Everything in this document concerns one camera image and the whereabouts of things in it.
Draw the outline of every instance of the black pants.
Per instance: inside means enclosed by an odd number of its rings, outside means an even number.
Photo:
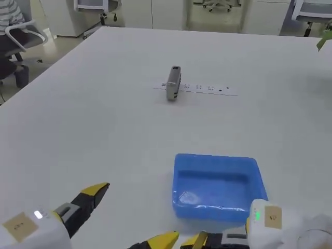
[[[22,45],[28,41],[28,34],[20,29],[10,31],[11,35]],[[18,46],[7,36],[0,35],[0,80],[5,79],[15,72],[17,66],[11,62],[5,54]]]

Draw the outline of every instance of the person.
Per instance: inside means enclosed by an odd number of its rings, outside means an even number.
[[[29,68],[17,66],[6,57],[8,51],[14,50],[18,46],[6,35],[5,29],[23,22],[23,14],[15,0],[0,0],[0,81],[14,74],[16,85],[19,88],[23,88],[29,83]],[[22,45],[25,45],[29,38],[25,29],[13,29],[10,34]]]

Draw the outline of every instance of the power strip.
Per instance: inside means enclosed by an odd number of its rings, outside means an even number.
[[[156,84],[154,86],[154,89],[166,90],[166,83]],[[216,86],[204,86],[204,85],[195,85],[195,84],[180,84],[179,91],[238,96],[232,88],[221,87],[221,86],[216,87]]]

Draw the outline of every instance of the striped shirt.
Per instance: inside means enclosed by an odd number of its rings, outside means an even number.
[[[6,27],[23,22],[24,17],[15,0],[0,0],[0,35],[5,34]]]

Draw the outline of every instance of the white cabinet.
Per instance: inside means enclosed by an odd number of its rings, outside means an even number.
[[[279,35],[289,0],[253,1],[247,10],[242,33]]]
[[[99,22],[99,15],[79,13],[73,0],[40,0],[52,35],[77,37]]]

